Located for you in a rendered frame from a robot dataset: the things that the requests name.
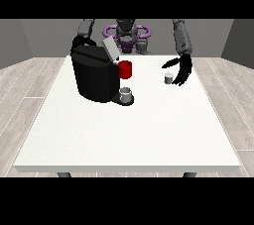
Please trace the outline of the pale grey machine lid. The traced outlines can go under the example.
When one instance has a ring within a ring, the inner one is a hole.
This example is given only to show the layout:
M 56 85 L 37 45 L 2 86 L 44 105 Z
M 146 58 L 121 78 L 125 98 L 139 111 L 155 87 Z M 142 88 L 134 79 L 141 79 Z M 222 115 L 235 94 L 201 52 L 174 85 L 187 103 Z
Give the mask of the pale grey machine lid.
M 103 44 L 104 48 L 106 49 L 110 59 L 112 61 L 116 61 L 120 56 L 120 52 L 119 52 L 113 38 L 108 37 L 108 38 L 104 39 L 102 41 L 102 44 Z

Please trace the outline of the black coffee machine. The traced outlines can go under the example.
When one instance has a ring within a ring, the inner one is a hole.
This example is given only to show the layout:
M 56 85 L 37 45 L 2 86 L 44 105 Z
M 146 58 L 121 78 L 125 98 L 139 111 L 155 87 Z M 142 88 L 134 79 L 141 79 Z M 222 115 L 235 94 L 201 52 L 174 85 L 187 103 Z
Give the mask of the black coffee machine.
M 122 106 L 134 103 L 120 101 L 118 62 L 113 62 L 106 49 L 80 45 L 71 51 L 71 61 L 78 92 L 84 98 L 100 103 L 115 102 Z

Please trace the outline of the red pod holder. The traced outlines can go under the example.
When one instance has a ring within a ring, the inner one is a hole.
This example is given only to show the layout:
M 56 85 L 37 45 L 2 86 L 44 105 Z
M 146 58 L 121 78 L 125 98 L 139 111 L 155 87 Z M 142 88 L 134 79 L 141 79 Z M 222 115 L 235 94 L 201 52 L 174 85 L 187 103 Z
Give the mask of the red pod holder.
M 119 77 L 128 79 L 132 76 L 132 62 L 129 60 L 121 60 L 118 62 Z

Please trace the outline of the small grey cup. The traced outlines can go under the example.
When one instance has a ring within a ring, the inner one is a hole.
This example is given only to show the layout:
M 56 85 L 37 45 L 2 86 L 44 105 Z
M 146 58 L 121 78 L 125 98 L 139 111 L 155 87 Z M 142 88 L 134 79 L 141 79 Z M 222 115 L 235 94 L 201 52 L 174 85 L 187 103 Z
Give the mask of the small grey cup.
M 120 94 L 120 101 L 123 103 L 128 103 L 132 99 L 132 91 L 129 87 L 122 87 L 119 90 L 119 94 Z

